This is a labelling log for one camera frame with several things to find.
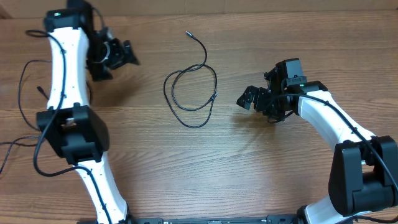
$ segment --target wood grain surface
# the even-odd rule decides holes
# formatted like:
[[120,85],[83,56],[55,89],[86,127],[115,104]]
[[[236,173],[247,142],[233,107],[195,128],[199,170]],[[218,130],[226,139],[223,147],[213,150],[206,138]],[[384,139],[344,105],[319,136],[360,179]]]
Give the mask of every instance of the wood grain surface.
[[[394,10],[398,0],[86,0],[104,16]],[[6,18],[41,18],[66,0],[0,0]]]
[[[260,113],[236,105],[247,86],[265,86],[262,73],[284,59],[299,57],[308,79],[324,83],[364,128],[398,139],[398,11],[107,17],[106,23],[116,37],[131,40],[142,64],[92,83],[92,107],[111,135],[111,168],[136,217],[263,217],[295,213],[328,193],[333,154],[311,125],[298,116],[267,124]],[[0,21],[0,27],[0,137],[10,141],[37,134],[19,114],[18,81],[28,60],[51,59],[51,52],[48,40],[24,35],[42,28],[41,19]],[[213,114],[200,129],[183,127],[162,92],[169,73],[203,60],[186,30],[205,44],[208,65],[218,74]],[[33,123],[46,105],[36,86],[48,92],[50,82],[49,64],[29,65],[21,101]],[[203,104],[212,91],[205,69],[176,86],[186,106]],[[200,124],[207,109],[177,113]],[[2,147],[1,159],[5,153]],[[0,175],[0,223],[95,218],[79,176],[42,177],[32,154],[15,147]],[[47,172],[68,167],[47,143],[39,166]],[[396,213],[393,208],[373,216]]]

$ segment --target black bracket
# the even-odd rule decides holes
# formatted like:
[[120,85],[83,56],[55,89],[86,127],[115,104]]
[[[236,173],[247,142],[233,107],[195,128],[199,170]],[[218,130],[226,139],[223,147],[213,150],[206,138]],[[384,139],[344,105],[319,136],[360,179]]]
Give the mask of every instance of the black bracket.
[[47,12],[44,26],[47,32],[63,27],[81,27],[84,30],[90,44],[86,64],[93,81],[112,79],[109,70],[127,63],[139,65],[130,41],[121,44],[119,39],[112,37],[107,27],[100,31],[95,30],[93,7],[84,0],[68,0],[66,9]]
[[298,224],[296,215],[268,215],[267,224]]
[[254,109],[268,116],[270,123],[284,121],[293,113],[298,114],[299,98],[280,95],[289,93],[305,95],[311,91],[328,90],[320,81],[307,82],[298,58],[277,63],[275,68],[264,74],[264,78],[268,82],[267,88],[247,87],[236,104],[249,110],[250,104],[254,103]]
[[[398,147],[390,137],[373,137],[370,143],[395,180],[398,180]],[[329,195],[338,213],[346,217],[365,211],[380,211],[398,204],[398,192],[383,168],[374,161],[363,142],[337,144],[331,166]],[[363,173],[361,161],[374,166]]]
[[[133,215],[131,215],[130,212],[130,208],[127,207],[127,215],[126,218],[124,220],[120,220],[118,222],[118,224],[162,224],[162,219],[161,218],[150,218],[150,219],[135,219],[133,217]],[[77,222],[77,224],[99,224],[96,220],[93,221],[80,221]]]
[[[41,131],[51,121],[54,110],[36,114]],[[81,161],[101,161],[104,151],[109,149],[108,129],[101,118],[88,106],[59,110],[45,135],[57,156],[66,158],[68,164]]]

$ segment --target black cable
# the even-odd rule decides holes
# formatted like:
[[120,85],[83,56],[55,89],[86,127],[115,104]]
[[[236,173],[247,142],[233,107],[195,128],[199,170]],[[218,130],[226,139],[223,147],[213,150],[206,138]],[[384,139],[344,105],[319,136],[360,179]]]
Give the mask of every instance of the black cable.
[[[200,128],[200,127],[203,127],[203,126],[209,121],[210,116],[211,116],[211,111],[213,110],[214,100],[215,100],[215,98],[217,97],[217,74],[216,74],[216,72],[214,71],[213,68],[211,68],[210,66],[206,65],[206,61],[207,61],[207,50],[206,50],[206,47],[200,42],[200,40],[198,40],[195,36],[193,36],[193,35],[192,35],[191,33],[189,33],[188,31],[187,31],[187,34],[188,34],[188,36],[190,36],[192,39],[194,39],[195,41],[197,41],[197,42],[203,47],[203,50],[205,51],[205,60],[204,60],[203,63],[201,63],[201,64],[191,65],[191,66],[189,66],[188,68],[186,68],[186,69],[184,69],[184,70],[177,70],[177,71],[175,71],[175,72],[172,72],[170,75],[168,75],[168,76],[166,77],[166,79],[164,80],[164,84],[163,84],[163,94],[164,94],[164,97],[166,98],[167,104],[169,105],[170,109],[172,110],[174,116],[176,117],[176,119],[177,119],[182,125],[184,125],[185,127],[188,127],[188,128]],[[181,105],[177,102],[177,100],[175,99],[175,95],[174,95],[175,84],[177,83],[178,79],[181,78],[181,76],[182,76],[183,74],[185,74],[185,73],[187,73],[187,72],[194,72],[194,71],[197,71],[197,70],[201,69],[202,67],[206,67],[207,69],[209,69],[209,70],[210,70],[211,72],[213,72],[213,74],[214,74],[214,78],[215,78],[214,93],[210,96],[210,99],[209,99],[204,105],[201,105],[201,106],[199,106],[198,108],[186,108],[186,107],[181,106]],[[206,121],[205,121],[203,124],[200,124],[200,125],[198,125],[198,126],[191,126],[191,125],[185,124],[185,123],[178,117],[178,115],[177,115],[176,112],[174,111],[172,105],[170,104],[169,98],[167,97],[167,94],[166,94],[166,83],[167,83],[167,80],[168,80],[172,75],[174,75],[174,74],[176,74],[176,73],[179,73],[179,74],[177,75],[177,77],[175,77],[175,80],[174,80],[173,85],[172,85],[172,96],[173,96],[174,103],[175,103],[180,109],[185,110],[185,111],[198,111],[198,110],[204,108],[206,105],[208,105],[208,104],[211,102],[210,110],[209,110],[209,115],[208,115]]]
[[75,167],[67,168],[67,169],[64,169],[64,170],[61,170],[61,171],[58,171],[58,172],[55,172],[55,173],[49,173],[48,174],[48,173],[45,173],[45,172],[41,171],[39,166],[38,166],[38,164],[37,164],[37,158],[38,158],[40,147],[42,145],[44,137],[47,134],[47,131],[49,130],[49,127],[53,123],[53,121],[54,121],[55,117],[57,116],[59,110],[61,109],[62,103],[63,103],[63,99],[65,97],[65,85],[66,85],[66,79],[67,79],[67,61],[66,61],[66,58],[65,58],[66,51],[63,49],[61,43],[53,35],[45,32],[45,31],[42,31],[42,30],[27,30],[25,33],[27,35],[31,36],[31,37],[41,37],[41,38],[48,38],[49,37],[52,40],[54,40],[55,43],[57,43],[57,45],[59,46],[59,48],[61,50],[62,60],[63,60],[63,77],[62,77],[62,89],[61,89],[61,95],[60,95],[60,102],[59,102],[59,104],[57,106],[57,109],[54,111],[50,121],[48,122],[48,124],[44,128],[42,134],[40,135],[39,140],[37,141],[37,145],[36,145],[35,152],[34,152],[34,155],[33,155],[33,166],[34,166],[34,168],[35,168],[37,173],[39,173],[40,175],[45,176],[45,177],[55,177],[55,176],[64,174],[66,172],[70,172],[72,170],[77,170],[77,169],[82,169],[82,170],[86,171],[87,174],[90,176],[92,182],[93,182],[93,185],[94,185],[94,188],[96,190],[99,202],[101,203],[102,209],[104,210],[104,212],[106,214],[106,218],[108,219],[109,224],[112,224],[111,217],[109,216],[108,209],[106,208],[106,205],[105,205],[105,203],[104,203],[104,201],[102,199],[102,196],[100,194],[100,190],[98,188],[98,185],[97,185],[97,183],[95,181],[95,178],[94,178],[93,174],[91,173],[91,171],[89,169],[87,169],[86,167],[82,167],[82,166],[75,166]]
[[36,89],[37,89],[37,91],[39,91],[39,93],[41,93],[44,96],[44,98],[46,98],[47,100],[50,99],[49,96],[47,96],[47,94],[45,94],[45,92],[41,86],[36,87]]
[[398,216],[393,218],[392,220],[381,220],[381,219],[378,219],[378,218],[367,217],[367,216],[364,216],[364,215],[354,215],[354,216],[349,217],[346,220],[340,221],[340,222],[338,222],[336,224],[343,224],[343,223],[347,223],[347,222],[350,222],[350,221],[353,221],[353,220],[357,221],[357,222],[358,222],[358,220],[368,220],[368,221],[375,222],[375,223],[396,223],[396,222],[398,222]]
[[[10,146],[8,148],[8,151],[7,151],[7,154],[6,154],[5,158],[4,158],[4,161],[2,162],[2,166],[0,168],[0,174],[1,174],[2,170],[4,169],[4,166],[6,165],[6,162],[7,162],[8,156],[10,155],[12,146],[15,145],[16,142],[18,142],[19,140],[22,140],[22,139],[35,139],[35,138],[39,138],[39,137],[38,136],[25,136],[25,137],[17,138],[15,140],[13,140],[13,142],[9,143]],[[4,145],[4,144],[8,144],[8,142],[0,142],[0,146]],[[33,145],[25,145],[24,144],[23,146],[34,147],[34,146],[36,146],[36,144],[33,144]]]
[[[398,191],[398,185],[397,182],[395,181],[394,177],[392,176],[390,170],[388,169],[388,167],[386,166],[386,164],[384,163],[383,159],[381,159],[380,155],[377,153],[377,151],[372,147],[372,145],[370,144],[370,142],[361,134],[359,133],[359,131],[350,123],[350,121],[348,121],[348,119],[344,116],[344,114],[337,109],[335,106],[331,105],[329,103],[329,101],[325,101],[322,99],[319,99],[317,97],[314,96],[308,96],[308,95],[301,95],[301,94],[284,94],[284,95],[279,95],[279,96],[275,96],[270,103],[265,107],[268,108],[270,107],[273,102],[278,99],[278,98],[284,98],[284,97],[288,97],[288,96],[298,96],[298,97],[303,97],[303,98],[309,98],[311,100],[315,100],[318,101],[320,103],[323,103],[324,105],[329,106],[333,111],[336,112],[336,114],[347,124],[347,126],[353,131],[353,133],[355,133],[355,135],[357,135],[357,137],[360,138],[360,140],[362,140],[363,143],[365,143],[365,145],[372,151],[372,153],[374,154],[374,156],[377,159],[377,162],[379,163],[380,166],[382,166],[383,170],[387,173],[387,175],[389,176],[389,178],[391,179],[391,182],[395,188],[396,191]],[[378,222],[378,223],[395,223],[398,222],[398,217],[395,217],[392,220],[380,220],[377,218],[371,218],[371,217],[365,217],[365,216],[352,216],[350,218],[350,220],[356,220],[356,219],[363,219],[363,220],[369,220],[369,221],[373,221],[373,222]]]
[[88,88],[88,93],[90,94],[90,99],[88,100],[88,103],[91,104],[91,102],[93,101],[93,90],[91,90],[91,85],[88,81],[86,81],[86,85]]
[[97,13],[97,15],[99,16],[99,19],[101,19],[101,27],[102,27],[102,29],[104,29],[105,28],[104,17],[102,17],[100,11],[97,8],[93,7],[93,9]]
[[19,86],[18,86],[18,107],[19,107],[19,111],[21,112],[22,118],[24,119],[24,121],[26,122],[26,124],[27,124],[29,127],[31,127],[32,129],[34,129],[34,130],[36,130],[36,131],[40,131],[38,128],[36,128],[35,126],[33,126],[33,125],[26,119],[25,114],[24,114],[24,112],[22,111],[22,108],[21,108],[21,89],[22,89],[21,86],[22,86],[22,79],[23,79],[23,77],[24,77],[26,67],[27,67],[30,63],[32,63],[32,62],[47,62],[47,63],[51,63],[50,60],[30,60],[30,61],[28,61],[28,62],[25,64],[25,67],[24,67],[24,69],[23,69],[23,71],[22,71],[21,79],[19,80]]
[[285,115],[283,118],[275,120],[275,121],[271,121],[271,116],[268,116],[267,122],[270,123],[270,124],[275,124],[275,123],[278,123],[278,122],[281,122],[281,121],[285,121],[285,119],[288,118],[293,113],[294,113],[294,111],[291,111],[291,112],[287,113],[287,115]]
[[286,82],[287,78],[282,79],[282,82],[280,83],[280,92],[282,94],[285,93],[285,82]]
[[274,69],[270,71],[271,74],[268,76],[268,79],[266,78],[267,72],[264,74],[264,78],[268,80],[268,92],[271,92],[272,77],[278,72],[278,67],[275,67]]

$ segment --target cable connector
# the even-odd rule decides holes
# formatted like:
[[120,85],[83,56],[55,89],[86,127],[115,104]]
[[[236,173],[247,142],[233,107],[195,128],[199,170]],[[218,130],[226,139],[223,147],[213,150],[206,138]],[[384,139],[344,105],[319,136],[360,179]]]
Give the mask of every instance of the cable connector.
[[196,37],[194,35],[192,35],[189,31],[185,31],[187,33],[188,36],[192,37],[193,39],[196,39]]
[[38,86],[36,88],[39,91],[39,93],[41,93],[47,100],[49,100],[49,97],[47,96],[47,94],[45,94],[45,92],[41,86]]

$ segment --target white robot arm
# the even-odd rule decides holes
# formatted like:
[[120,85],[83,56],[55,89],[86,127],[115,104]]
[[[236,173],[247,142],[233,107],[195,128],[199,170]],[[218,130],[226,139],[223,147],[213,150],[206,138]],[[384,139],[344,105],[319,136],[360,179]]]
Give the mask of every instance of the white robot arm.
[[[46,31],[59,42],[63,52],[58,43],[49,38],[52,48],[52,87],[48,111],[37,114],[37,124],[43,131],[49,122],[53,122],[45,138],[58,156],[66,158],[71,165],[91,171],[99,194],[89,174],[83,169],[76,170],[96,209],[97,220],[93,223],[108,224],[110,219],[111,223],[127,224],[132,223],[132,217],[109,166],[108,130],[89,106],[86,71],[90,71],[94,81],[112,79],[109,70],[126,63],[138,64],[138,61],[128,41],[121,45],[118,39],[111,37],[107,27],[99,32],[94,30],[92,12],[89,3],[68,0],[67,9],[50,11],[44,19]],[[65,97],[56,121],[51,121],[49,118],[60,103],[65,64]]]
[[[321,82],[307,82],[298,58],[277,63],[264,78],[268,89],[249,86],[236,103],[247,110],[254,103],[254,109],[268,116],[270,123],[284,121],[293,113],[301,116],[334,153],[329,195],[299,209],[298,223],[352,222],[352,216],[398,204],[393,181],[398,180],[398,147],[392,138],[376,137],[350,118]],[[374,166],[374,171],[363,174],[363,164]]]

